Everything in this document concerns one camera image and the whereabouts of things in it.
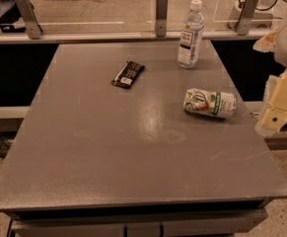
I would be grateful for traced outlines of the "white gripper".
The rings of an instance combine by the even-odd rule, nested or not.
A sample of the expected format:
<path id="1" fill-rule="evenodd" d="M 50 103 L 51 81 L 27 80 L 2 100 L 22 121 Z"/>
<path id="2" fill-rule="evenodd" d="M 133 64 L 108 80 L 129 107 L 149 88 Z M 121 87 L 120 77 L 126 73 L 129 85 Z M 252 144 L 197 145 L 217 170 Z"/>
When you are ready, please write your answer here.
<path id="1" fill-rule="evenodd" d="M 287 16 L 278 29 L 271 30 L 252 47 L 259 52 L 273 52 L 275 61 L 287 67 Z M 287 69 L 279 76 L 270 75 L 265 84 L 263 102 L 254 130 L 261 136 L 280 131 L 287 123 Z"/>

